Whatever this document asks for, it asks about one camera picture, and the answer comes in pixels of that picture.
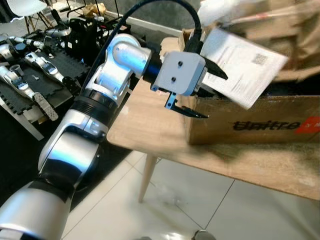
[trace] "qr code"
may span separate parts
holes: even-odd
[[[257,54],[255,55],[255,58],[253,59],[253,63],[254,64],[258,64],[258,65],[265,65],[266,61],[267,61],[268,57],[267,56],[264,56],[262,54]]]

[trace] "wooden table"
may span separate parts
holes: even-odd
[[[135,87],[107,134],[107,140],[147,153],[139,201],[143,200],[157,157],[262,187],[320,200],[317,143],[189,145],[184,118],[164,108],[167,94]]]

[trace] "white chair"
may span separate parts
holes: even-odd
[[[41,12],[47,7],[47,4],[40,0],[6,0],[11,11],[19,16],[24,17],[25,25],[28,33],[30,33],[29,25],[32,26],[33,31],[36,30],[32,22],[33,15],[37,14],[38,18],[44,23],[46,28],[52,27],[51,22]]]

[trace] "paper sheet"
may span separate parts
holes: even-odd
[[[203,84],[249,109],[288,58],[234,34],[214,29],[204,42],[201,55],[217,63],[228,80],[207,73]]]

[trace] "white tile floor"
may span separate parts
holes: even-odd
[[[63,240],[190,240],[198,229],[217,240],[320,239],[319,202],[166,159],[140,204],[145,159],[133,151],[120,163],[70,213]]]

